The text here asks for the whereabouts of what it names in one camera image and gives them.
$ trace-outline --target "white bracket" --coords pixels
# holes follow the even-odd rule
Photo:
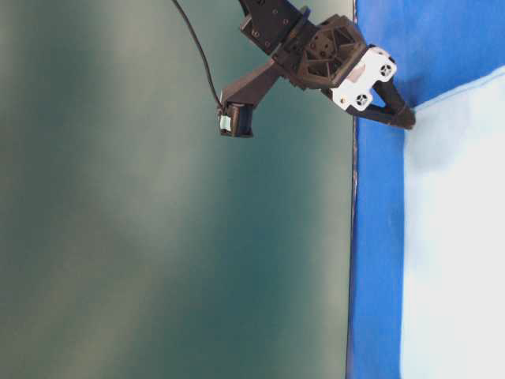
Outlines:
[[[333,102],[344,111],[351,105],[357,111],[364,111],[373,101],[373,85],[377,81],[389,81],[396,70],[386,51],[379,47],[368,49],[346,79],[337,88],[331,89]]]

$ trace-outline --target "white cloth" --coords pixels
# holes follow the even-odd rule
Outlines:
[[[406,134],[403,379],[505,377],[504,116],[505,67]]]

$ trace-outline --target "blue backdrop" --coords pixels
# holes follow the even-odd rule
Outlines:
[[[505,65],[503,0],[357,0],[368,43],[415,107]],[[400,378],[404,132],[358,122],[348,377]]]

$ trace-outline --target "green surface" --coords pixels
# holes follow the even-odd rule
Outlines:
[[[265,62],[182,5],[216,87]],[[280,81],[219,137],[167,0],[1,1],[0,85],[1,378],[344,377],[349,117]]]

